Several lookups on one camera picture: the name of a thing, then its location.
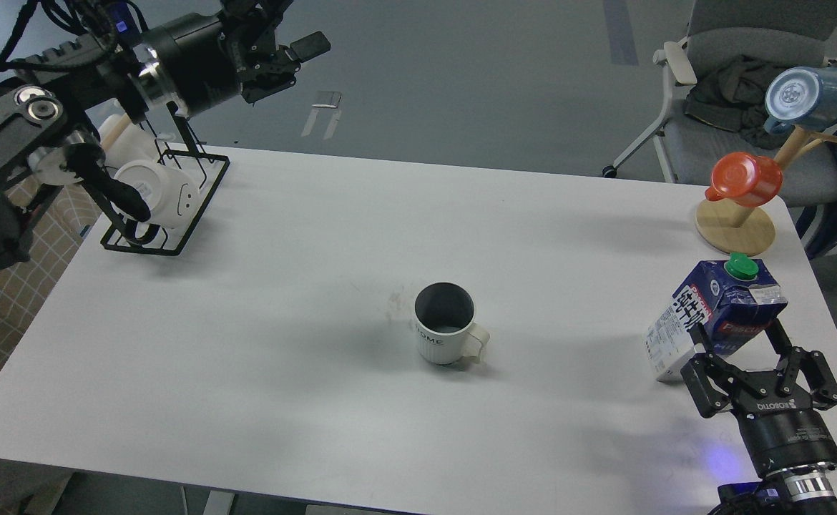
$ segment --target blue carton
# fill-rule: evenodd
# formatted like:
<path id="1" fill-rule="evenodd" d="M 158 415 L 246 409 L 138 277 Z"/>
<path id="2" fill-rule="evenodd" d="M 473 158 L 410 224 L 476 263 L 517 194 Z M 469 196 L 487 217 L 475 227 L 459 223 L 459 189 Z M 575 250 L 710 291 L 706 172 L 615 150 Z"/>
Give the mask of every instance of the blue carton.
<path id="1" fill-rule="evenodd" d="M 703 323 L 714 352 L 726 358 L 771 325 L 787 305 L 762 260 L 735 253 L 729 260 L 700 261 L 645 335 L 657 380 L 681 381 L 682 365 L 700 350 L 689 335 L 696 323 Z"/>

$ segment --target gray floor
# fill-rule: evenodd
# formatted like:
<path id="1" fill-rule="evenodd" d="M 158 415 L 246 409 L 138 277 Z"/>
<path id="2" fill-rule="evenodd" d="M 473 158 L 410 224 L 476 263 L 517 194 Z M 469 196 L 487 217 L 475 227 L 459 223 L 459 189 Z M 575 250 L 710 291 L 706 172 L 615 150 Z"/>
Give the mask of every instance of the gray floor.
<path id="1" fill-rule="evenodd" d="M 140 4 L 153 26 L 218 7 L 216 0 Z M 651 55 L 665 40 L 684 35 L 690 5 L 297 0 L 279 39 L 320 29 L 333 50 L 307 63 L 294 88 L 254 107 L 226 102 L 193 124 L 203 139 L 226 146 L 599 175 L 656 117 L 660 73 Z M 10 27 L 15 12 L 0 6 L 0 26 Z M 19 55 L 62 40 L 55 27 L 35 21 Z M 828 49 L 837 56 L 837 30 Z M 324 138 L 329 120 L 323 117 L 302 137 L 320 90 L 343 93 L 339 126 Z M 661 180 L 652 149 L 635 154 L 620 177 Z M 814 261 L 813 269 L 837 325 L 837 257 Z M 187 490 L 190 513 L 202 513 L 205 495 Z M 303 503 L 241 496 L 233 513 L 304 509 Z M 56 513 L 177 515 L 182 504 L 176 485 L 79 474 Z"/>

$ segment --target white cup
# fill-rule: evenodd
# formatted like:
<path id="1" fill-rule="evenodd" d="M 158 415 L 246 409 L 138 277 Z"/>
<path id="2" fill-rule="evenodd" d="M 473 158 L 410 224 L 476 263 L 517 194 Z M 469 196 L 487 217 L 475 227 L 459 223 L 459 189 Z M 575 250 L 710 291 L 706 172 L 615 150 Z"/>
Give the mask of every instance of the white cup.
<path id="1" fill-rule="evenodd" d="M 189 174 L 152 160 L 135 160 L 117 170 L 114 179 L 132 186 L 151 212 L 150 224 L 178 228 L 190 224 L 199 209 L 199 186 Z"/>
<path id="2" fill-rule="evenodd" d="M 478 363 L 483 358 L 489 333 L 474 322 L 473 298 L 452 283 L 435 283 L 416 296 L 415 320 L 418 354 L 436 365 L 447 365 L 466 356 Z M 470 342 L 478 350 L 467 354 Z"/>
<path id="3" fill-rule="evenodd" d="M 117 130 L 117 123 L 122 117 L 125 117 L 125 114 L 111 114 L 107 120 L 104 120 L 101 127 L 98 127 L 97 131 L 101 134 L 102 141 L 112 131 Z M 127 124 L 118 136 L 115 136 L 114 141 L 109 143 L 104 153 L 107 154 L 104 163 L 109 167 L 117 167 L 117 169 L 118 167 L 123 167 L 129 161 L 157 161 L 158 158 L 157 146 L 155 145 L 155 137 L 153 134 L 141 130 L 141 128 L 131 122 Z"/>

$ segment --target printed text on mug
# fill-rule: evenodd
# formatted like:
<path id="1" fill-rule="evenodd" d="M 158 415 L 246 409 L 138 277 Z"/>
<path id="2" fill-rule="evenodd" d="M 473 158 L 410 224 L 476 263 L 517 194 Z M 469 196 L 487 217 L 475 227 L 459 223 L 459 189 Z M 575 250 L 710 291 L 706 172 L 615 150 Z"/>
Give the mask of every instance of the printed text on mug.
<path id="1" fill-rule="evenodd" d="M 419 329 L 418 326 L 416 326 L 416 329 L 418 329 L 419 335 L 421 335 L 422 338 L 425 338 L 426 340 L 428 340 L 428 342 L 432 342 L 432 343 L 434 343 L 434 345 L 441 345 L 442 343 L 444 343 L 441 340 L 435 340 L 431 336 L 426 335 L 424 330 Z"/>

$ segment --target orange mug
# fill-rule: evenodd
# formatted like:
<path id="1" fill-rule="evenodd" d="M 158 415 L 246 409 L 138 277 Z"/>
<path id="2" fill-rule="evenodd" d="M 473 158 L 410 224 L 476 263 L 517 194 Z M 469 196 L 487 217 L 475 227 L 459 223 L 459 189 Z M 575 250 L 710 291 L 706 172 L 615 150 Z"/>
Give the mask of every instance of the orange mug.
<path id="1" fill-rule="evenodd" d="M 758 207 L 775 198 L 783 180 L 781 166 L 771 157 L 731 152 L 714 165 L 705 198 L 712 202 L 731 199 L 743 207 Z"/>

